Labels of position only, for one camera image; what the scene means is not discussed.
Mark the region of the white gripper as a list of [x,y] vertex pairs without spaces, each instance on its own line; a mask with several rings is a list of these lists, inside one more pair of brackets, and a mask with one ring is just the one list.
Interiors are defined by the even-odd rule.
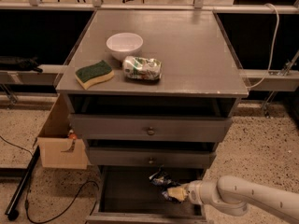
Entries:
[[183,202],[186,200],[187,196],[189,201],[192,204],[202,205],[203,202],[200,196],[200,188],[201,181],[196,180],[187,185],[187,188],[184,186],[173,187],[167,190],[167,194],[169,197],[178,200],[179,202]]

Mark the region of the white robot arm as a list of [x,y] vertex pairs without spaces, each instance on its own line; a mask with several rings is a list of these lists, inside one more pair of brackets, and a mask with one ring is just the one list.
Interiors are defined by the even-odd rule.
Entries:
[[208,204],[224,214],[241,217],[248,204],[263,209],[290,224],[299,224],[299,194],[225,175],[217,181],[196,180],[169,188],[167,194],[180,202]]

